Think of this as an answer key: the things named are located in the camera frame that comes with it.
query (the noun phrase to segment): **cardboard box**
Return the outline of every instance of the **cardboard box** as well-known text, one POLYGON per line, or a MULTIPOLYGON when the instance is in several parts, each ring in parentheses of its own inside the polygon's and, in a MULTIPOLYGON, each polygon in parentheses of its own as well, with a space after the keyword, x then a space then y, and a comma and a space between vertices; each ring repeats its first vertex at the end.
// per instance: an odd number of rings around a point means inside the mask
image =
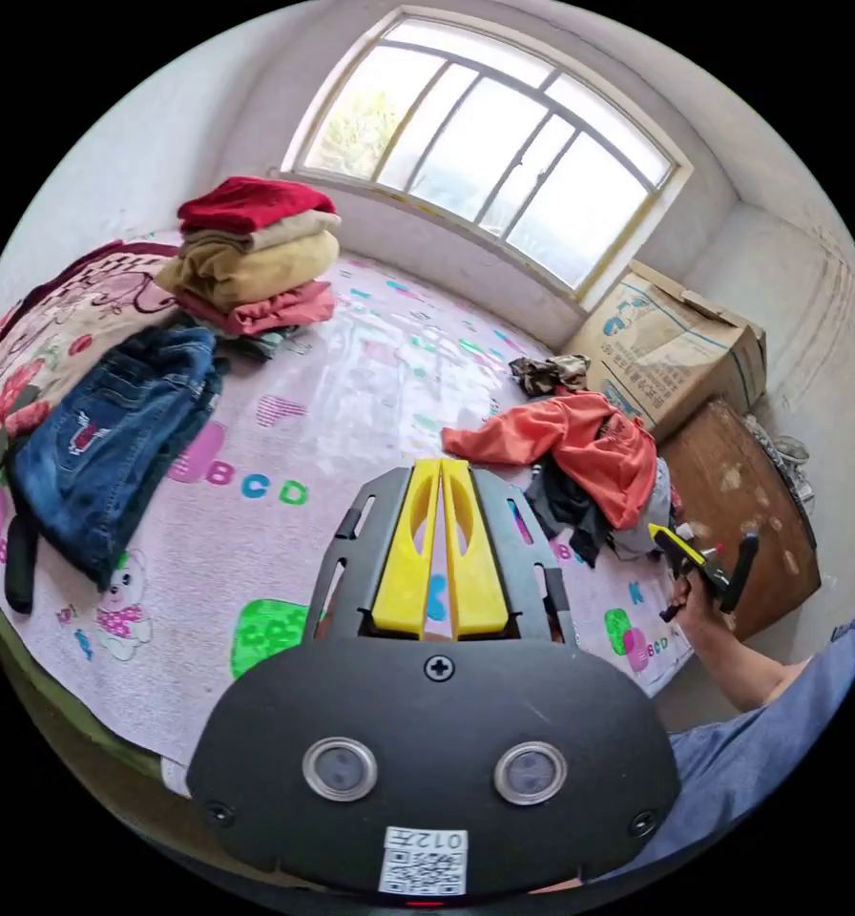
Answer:
POLYGON ((658 442, 714 396, 746 413, 766 381, 761 327, 636 260, 564 352, 589 357, 589 389, 658 442))

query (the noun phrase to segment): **jeans pocket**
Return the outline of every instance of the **jeans pocket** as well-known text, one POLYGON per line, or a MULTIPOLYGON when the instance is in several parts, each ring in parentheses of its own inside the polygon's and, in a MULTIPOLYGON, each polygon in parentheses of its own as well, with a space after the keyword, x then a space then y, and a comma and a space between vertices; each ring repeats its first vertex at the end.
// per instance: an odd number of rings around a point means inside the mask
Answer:
POLYGON ((116 451, 121 462, 123 453, 146 432, 139 418, 147 419, 152 406, 159 405, 161 395, 169 388, 163 382, 134 385, 107 372, 101 373, 79 398, 63 405, 55 429, 56 462, 63 483, 72 483, 96 455, 106 470, 115 463, 116 451))

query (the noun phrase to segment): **window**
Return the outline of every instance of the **window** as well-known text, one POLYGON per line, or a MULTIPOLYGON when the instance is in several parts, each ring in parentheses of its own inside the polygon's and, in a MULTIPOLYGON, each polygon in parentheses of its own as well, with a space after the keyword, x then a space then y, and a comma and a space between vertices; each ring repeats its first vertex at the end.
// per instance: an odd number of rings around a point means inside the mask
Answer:
POLYGON ((300 163, 429 203, 574 292, 677 168, 551 61, 408 16, 345 75, 300 163))

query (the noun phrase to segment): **red folded towel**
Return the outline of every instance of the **red folded towel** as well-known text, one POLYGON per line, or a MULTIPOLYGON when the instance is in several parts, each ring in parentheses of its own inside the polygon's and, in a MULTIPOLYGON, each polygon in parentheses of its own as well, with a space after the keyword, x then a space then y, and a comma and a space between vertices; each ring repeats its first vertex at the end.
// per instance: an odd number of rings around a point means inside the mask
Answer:
POLYGON ((183 234, 220 229, 238 235, 270 226, 305 210, 335 213, 335 204, 319 191, 294 181, 235 176, 214 191, 187 200, 177 210, 183 234))
POLYGON ((228 315, 219 312, 214 305, 188 289, 177 291, 177 302, 183 311, 219 324, 229 334, 254 337, 286 324, 327 322, 335 311, 331 286, 331 283, 325 281, 311 280, 271 299, 238 305, 228 315))

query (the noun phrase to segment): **beige folded clothing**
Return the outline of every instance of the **beige folded clothing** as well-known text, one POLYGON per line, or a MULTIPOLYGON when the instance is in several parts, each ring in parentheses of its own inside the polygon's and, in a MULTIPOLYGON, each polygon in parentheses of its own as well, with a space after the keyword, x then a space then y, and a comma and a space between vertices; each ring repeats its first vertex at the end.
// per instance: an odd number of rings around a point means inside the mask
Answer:
POLYGON ((236 305, 271 299, 315 280, 338 257, 338 240, 324 230, 248 255, 209 242, 164 265, 155 283, 170 293, 188 289, 226 314, 236 305))
POLYGON ((334 231, 342 225, 342 218, 337 213, 326 213, 323 210, 304 210, 303 213, 293 217, 285 217, 273 222, 264 229, 248 235, 238 235, 226 232, 223 229, 199 229, 196 232, 185 233, 182 237, 182 247, 179 249, 181 256, 187 255, 198 245, 210 241, 218 241, 231 245, 243 254, 261 251, 263 248, 272 248, 275 245, 284 245, 294 239, 304 239, 306 236, 315 236, 323 229, 334 231))

